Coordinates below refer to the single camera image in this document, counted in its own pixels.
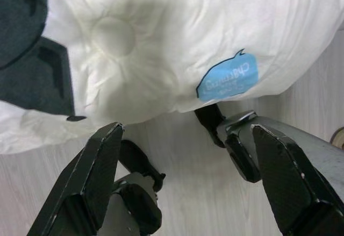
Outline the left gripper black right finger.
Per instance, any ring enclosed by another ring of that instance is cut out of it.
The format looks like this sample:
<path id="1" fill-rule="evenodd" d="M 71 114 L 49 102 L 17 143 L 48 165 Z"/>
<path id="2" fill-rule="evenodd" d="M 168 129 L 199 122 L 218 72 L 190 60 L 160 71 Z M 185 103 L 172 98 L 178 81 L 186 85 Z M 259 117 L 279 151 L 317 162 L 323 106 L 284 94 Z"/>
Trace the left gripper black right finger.
<path id="1" fill-rule="evenodd" d="M 282 132 L 251 126 L 263 187 L 283 235 L 343 235 L 343 201 Z"/>

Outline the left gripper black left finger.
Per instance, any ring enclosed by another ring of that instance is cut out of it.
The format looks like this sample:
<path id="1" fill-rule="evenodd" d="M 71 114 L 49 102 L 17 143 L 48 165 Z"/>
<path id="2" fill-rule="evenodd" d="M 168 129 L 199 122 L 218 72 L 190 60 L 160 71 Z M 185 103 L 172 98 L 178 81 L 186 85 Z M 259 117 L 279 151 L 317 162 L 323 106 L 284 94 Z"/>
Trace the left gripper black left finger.
<path id="1" fill-rule="evenodd" d="M 96 235 L 111 196 L 124 127 L 97 130 L 53 185 L 28 235 Z"/>

